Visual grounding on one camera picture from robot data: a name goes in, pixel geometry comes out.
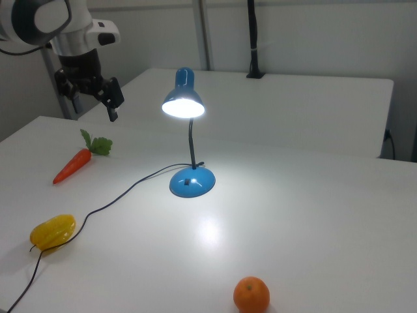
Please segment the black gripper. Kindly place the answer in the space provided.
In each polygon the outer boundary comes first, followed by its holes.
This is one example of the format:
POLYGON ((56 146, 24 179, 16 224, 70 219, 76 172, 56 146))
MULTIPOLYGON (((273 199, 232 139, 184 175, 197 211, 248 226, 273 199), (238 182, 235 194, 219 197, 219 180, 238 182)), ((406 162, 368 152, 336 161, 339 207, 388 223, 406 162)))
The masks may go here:
POLYGON ((117 78, 102 77, 97 49, 58 58, 61 68, 54 74, 55 83, 59 94, 71 100, 75 113, 80 113, 79 93, 83 93, 99 100, 106 107, 109 120, 116 121, 124 96, 117 78))

